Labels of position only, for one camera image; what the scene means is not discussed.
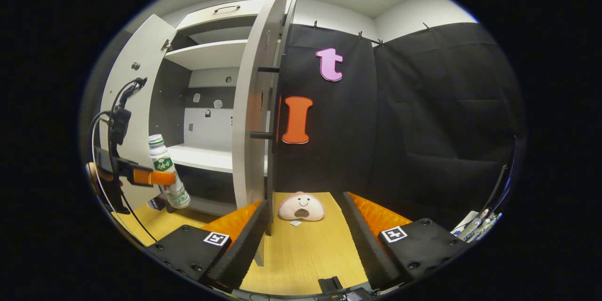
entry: black curtain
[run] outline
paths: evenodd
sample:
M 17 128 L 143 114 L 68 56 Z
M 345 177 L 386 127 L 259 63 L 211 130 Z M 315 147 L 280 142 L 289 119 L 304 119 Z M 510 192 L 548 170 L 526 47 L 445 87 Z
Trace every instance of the black curtain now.
M 330 82 L 316 52 L 343 57 Z M 357 35 L 293 25 L 282 58 L 276 191 L 350 191 L 451 230 L 490 196 L 526 135 L 516 76 L 478 23 L 404 35 L 372 48 Z M 286 144 L 290 96 L 314 101 L 307 144 Z
M 335 67 L 342 72 L 337 82 L 320 74 L 316 52 L 326 48 L 343 57 Z M 278 87 L 275 191 L 365 194 L 376 137 L 376 73 L 370 41 L 294 24 L 280 62 Z M 306 144 L 282 142 L 288 123 L 284 100 L 290 96 L 314 102 L 307 114 Z
M 378 132 L 370 200 L 453 228 L 480 211 L 524 138 L 516 76 L 478 23 L 404 35 L 374 48 Z

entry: plush toy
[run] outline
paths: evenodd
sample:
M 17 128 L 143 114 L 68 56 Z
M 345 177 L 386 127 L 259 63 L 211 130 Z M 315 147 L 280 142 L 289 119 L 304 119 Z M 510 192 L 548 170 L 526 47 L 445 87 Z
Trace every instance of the plush toy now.
M 278 216 L 284 220 L 302 218 L 308 221 L 321 220 L 326 211 L 315 196 L 306 192 L 296 192 L 280 203 Z

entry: white bottle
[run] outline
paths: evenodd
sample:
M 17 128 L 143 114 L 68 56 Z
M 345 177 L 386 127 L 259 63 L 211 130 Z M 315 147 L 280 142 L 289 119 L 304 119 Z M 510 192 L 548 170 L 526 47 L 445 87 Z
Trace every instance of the white bottle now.
M 176 174 L 176 183 L 173 185 L 159 185 L 161 191 L 167 196 L 169 204 L 178 209 L 188 207 L 190 204 L 190 196 L 176 172 L 176 166 L 169 156 L 167 147 L 165 147 L 163 136 L 161 134 L 149 136 L 149 147 L 150 159 L 152 160 L 155 169 Z

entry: bottle label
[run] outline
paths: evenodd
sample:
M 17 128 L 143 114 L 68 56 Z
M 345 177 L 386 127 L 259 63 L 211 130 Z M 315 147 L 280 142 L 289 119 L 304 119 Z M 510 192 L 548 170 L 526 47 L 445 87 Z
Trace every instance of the bottle label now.
M 174 165 L 174 162 L 172 162 L 172 160 L 170 158 L 164 158 L 164 159 L 159 159 L 159 160 L 153 162 L 153 164 L 155 165 L 156 170 L 165 172 L 166 170 L 171 168 L 171 166 Z
M 185 205 L 190 200 L 190 196 L 184 189 L 183 183 L 178 177 L 178 173 L 176 173 L 176 183 L 173 185 L 164 185 L 163 190 L 172 206 Z

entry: black door handle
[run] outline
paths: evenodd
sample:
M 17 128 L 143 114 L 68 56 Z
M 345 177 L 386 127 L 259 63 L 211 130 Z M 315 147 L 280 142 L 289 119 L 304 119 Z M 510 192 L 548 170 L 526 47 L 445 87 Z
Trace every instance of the black door handle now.
M 230 8 L 230 7 L 236 7 L 236 9 L 239 9 L 239 8 L 240 8 L 240 5 L 236 5 L 236 6 L 227 6 L 227 7 L 218 8 L 218 9 L 214 10 L 214 11 L 213 11 L 213 13 L 217 13 L 217 11 L 218 11 L 218 10 L 220 10 L 220 9 L 224 9 L 224 8 Z

